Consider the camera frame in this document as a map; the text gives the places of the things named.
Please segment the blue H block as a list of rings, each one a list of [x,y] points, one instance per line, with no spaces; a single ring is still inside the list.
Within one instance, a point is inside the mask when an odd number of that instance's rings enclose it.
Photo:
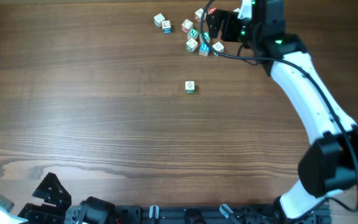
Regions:
[[[200,44],[199,54],[203,56],[208,56],[209,47],[203,42]]]

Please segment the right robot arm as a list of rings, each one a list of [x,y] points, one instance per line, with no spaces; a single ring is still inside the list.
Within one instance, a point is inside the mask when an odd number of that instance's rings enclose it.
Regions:
[[[213,38],[239,42],[253,56],[235,59],[263,66],[300,117],[310,148],[299,179],[266,212],[245,212],[245,222],[324,223],[326,204],[355,188],[358,211],[358,125],[337,104],[316,72],[306,45],[286,31],[283,1],[242,1],[237,12],[205,7],[200,28]]]

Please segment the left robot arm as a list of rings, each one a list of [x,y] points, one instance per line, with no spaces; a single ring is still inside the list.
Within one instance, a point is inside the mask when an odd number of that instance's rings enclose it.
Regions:
[[[27,223],[112,223],[115,204],[88,197],[77,208],[71,207],[71,195],[56,174],[49,172],[34,190],[33,197],[42,199],[41,205],[27,203],[18,217]]]

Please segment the green-sided picture block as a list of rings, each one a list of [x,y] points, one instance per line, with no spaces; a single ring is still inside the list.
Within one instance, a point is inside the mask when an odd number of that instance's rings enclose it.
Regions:
[[[194,81],[186,81],[185,82],[185,93],[193,94],[195,92],[195,82]]]

